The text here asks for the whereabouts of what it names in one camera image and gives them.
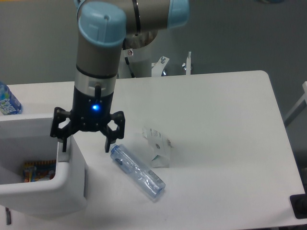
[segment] black cable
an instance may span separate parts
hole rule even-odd
[[[123,50],[125,50],[125,49],[126,49],[126,39],[124,39],[124,42],[123,42]],[[134,75],[134,73],[133,73],[133,71],[131,69],[128,57],[125,57],[125,61],[126,61],[126,64],[127,64],[128,68],[129,68],[131,78],[135,78],[135,75]]]

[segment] light blue joint cap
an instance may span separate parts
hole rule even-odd
[[[126,36],[126,14],[106,2],[91,1],[82,7],[79,30],[87,41],[96,46],[114,47]]]
[[[190,17],[189,0],[171,0],[168,12],[167,27],[174,28],[185,25]]]

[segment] bottle label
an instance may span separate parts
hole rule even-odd
[[[10,96],[6,96],[5,99],[0,101],[0,110],[4,115],[12,115],[12,114],[18,114],[20,112],[20,103],[19,101],[14,97],[13,94]]]

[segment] white plastic bin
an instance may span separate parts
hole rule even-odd
[[[0,117],[0,205],[31,215],[74,212],[86,206],[87,164],[73,137],[67,151],[50,137],[52,115]],[[57,159],[55,177],[24,183],[27,161]]]

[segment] plastic water bottle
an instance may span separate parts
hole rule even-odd
[[[152,198],[157,198],[165,188],[165,183],[125,146],[114,146],[111,158]]]
[[[23,107],[9,87],[0,81],[0,111],[4,115],[21,114]]]

